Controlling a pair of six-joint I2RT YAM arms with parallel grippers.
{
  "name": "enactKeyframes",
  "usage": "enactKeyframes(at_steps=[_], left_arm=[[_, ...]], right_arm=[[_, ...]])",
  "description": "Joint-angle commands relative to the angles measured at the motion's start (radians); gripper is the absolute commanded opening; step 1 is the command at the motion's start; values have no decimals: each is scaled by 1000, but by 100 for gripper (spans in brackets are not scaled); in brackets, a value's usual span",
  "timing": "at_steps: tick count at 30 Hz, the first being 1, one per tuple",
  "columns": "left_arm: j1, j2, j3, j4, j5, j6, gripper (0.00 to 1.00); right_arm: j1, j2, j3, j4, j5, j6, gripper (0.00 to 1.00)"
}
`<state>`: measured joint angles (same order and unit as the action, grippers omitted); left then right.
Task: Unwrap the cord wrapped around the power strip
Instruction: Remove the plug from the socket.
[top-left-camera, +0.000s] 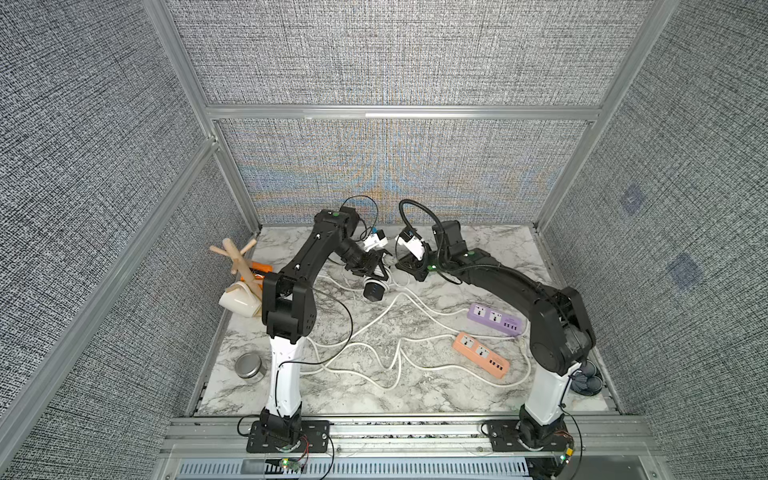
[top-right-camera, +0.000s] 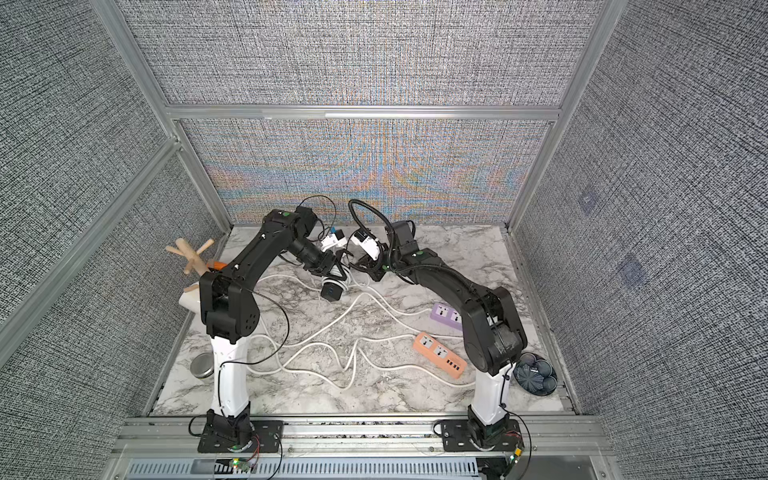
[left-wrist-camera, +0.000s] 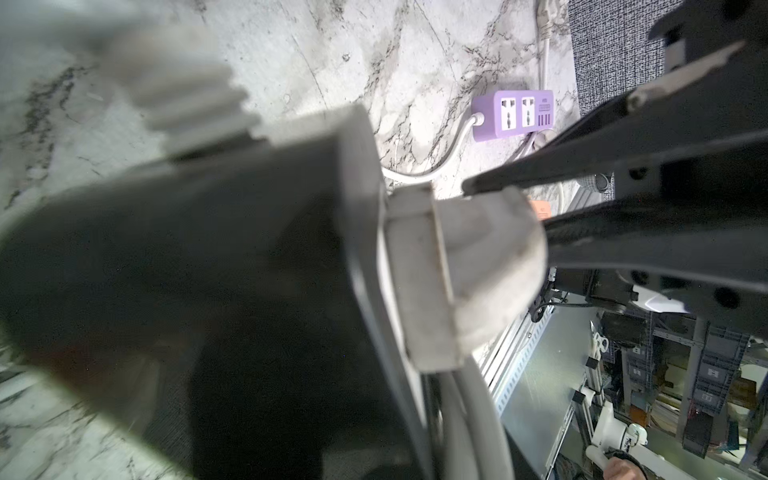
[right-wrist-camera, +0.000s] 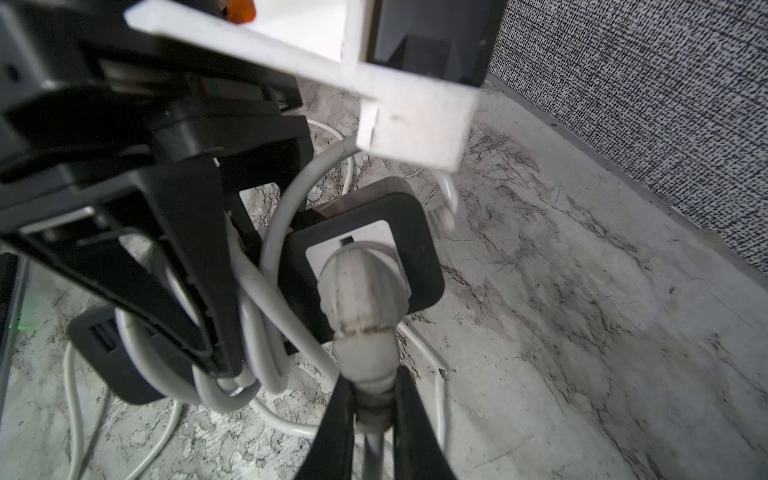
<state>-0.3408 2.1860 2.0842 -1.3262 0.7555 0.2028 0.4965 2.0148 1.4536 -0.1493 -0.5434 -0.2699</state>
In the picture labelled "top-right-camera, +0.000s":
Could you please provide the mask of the black and white power strip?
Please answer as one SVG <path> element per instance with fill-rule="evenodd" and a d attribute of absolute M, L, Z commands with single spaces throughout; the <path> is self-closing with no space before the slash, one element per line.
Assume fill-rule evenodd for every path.
<path fill-rule="evenodd" d="M 339 301 L 353 283 L 351 271 L 348 267 L 334 265 L 322 278 L 320 297 L 329 301 Z"/>

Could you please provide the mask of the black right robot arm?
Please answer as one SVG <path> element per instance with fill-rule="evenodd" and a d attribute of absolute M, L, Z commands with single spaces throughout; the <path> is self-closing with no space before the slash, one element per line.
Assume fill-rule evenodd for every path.
<path fill-rule="evenodd" d="M 468 279 L 435 251 L 420 247 L 406 221 L 387 226 L 385 233 L 386 244 L 374 243 L 377 255 L 365 252 L 353 267 L 375 281 L 387 273 L 399 275 L 432 291 L 458 312 L 464 350 L 476 371 L 468 419 L 488 437 L 510 418 L 509 376 L 528 346 L 512 294 L 504 287 L 489 288 Z"/>

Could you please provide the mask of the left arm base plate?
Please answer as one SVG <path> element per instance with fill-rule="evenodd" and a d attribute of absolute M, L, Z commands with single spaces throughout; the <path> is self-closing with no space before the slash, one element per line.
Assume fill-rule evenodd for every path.
<path fill-rule="evenodd" d="M 279 420 L 252 420 L 241 428 L 224 425 L 214 427 L 207 422 L 197 445 L 198 453 L 278 453 L 284 423 Z"/>

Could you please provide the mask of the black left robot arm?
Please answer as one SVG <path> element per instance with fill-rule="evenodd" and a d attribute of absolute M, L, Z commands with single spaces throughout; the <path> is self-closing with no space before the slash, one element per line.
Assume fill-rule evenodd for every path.
<path fill-rule="evenodd" d="M 348 273 L 340 257 L 309 240 L 318 217 L 309 207 L 268 213 L 255 238 L 220 270 L 204 273 L 199 282 L 200 313 L 214 352 L 215 392 L 207 424 L 228 437 L 250 437 L 250 399 L 247 368 L 248 338 L 256 330 L 261 311 L 255 287 L 272 262 L 283 253 L 293 255 L 310 274 L 322 279 L 320 295 L 338 301 L 348 288 Z"/>

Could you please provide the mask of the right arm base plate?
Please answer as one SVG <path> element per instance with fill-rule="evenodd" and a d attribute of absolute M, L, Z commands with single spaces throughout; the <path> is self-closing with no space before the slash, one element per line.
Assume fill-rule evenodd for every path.
<path fill-rule="evenodd" d="M 517 452 L 525 448 L 519 423 L 509 417 L 492 425 L 478 420 L 442 419 L 438 432 L 446 452 Z"/>

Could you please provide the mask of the pink power strip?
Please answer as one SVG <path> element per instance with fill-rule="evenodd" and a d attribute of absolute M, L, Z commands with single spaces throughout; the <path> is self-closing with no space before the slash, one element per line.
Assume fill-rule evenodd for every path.
<path fill-rule="evenodd" d="M 453 379 L 459 379 L 467 368 L 463 358 L 425 332 L 415 337 L 412 347 Z"/>

